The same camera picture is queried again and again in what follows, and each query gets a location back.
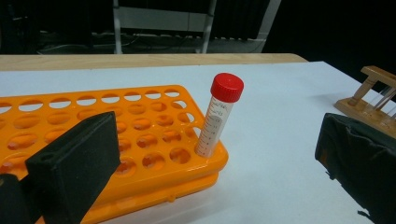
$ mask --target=glass test tube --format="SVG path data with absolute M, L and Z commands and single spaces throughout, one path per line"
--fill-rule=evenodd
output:
M 204 127 L 195 148 L 196 154 L 206 158 L 213 155 L 233 103 L 239 100 L 243 89 L 244 82 L 233 74 L 220 73 L 215 76 L 210 89 L 212 98 L 206 111 Z

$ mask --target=orange test tube rack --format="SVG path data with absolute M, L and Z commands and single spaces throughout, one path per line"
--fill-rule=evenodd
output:
M 81 120 L 106 111 L 116 114 L 121 165 L 82 223 L 206 189 L 227 163 L 221 142 L 211 158 L 195 154 L 204 115 L 183 87 L 171 85 L 0 98 L 0 174 L 22 179 L 27 158 Z

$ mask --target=red screw cap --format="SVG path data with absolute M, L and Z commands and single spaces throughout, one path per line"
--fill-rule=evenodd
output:
M 241 97 L 243 89 L 244 82 L 241 78 L 230 73 L 220 73 L 213 79 L 210 92 L 222 102 L 235 103 Z

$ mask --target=white paper surface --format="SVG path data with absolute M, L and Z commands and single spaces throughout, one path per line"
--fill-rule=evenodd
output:
M 314 157 L 324 114 L 360 86 L 326 63 L 0 72 L 0 96 L 178 84 L 205 112 L 220 72 L 245 90 L 220 138 L 230 159 L 217 184 L 106 223 L 371 223 Z

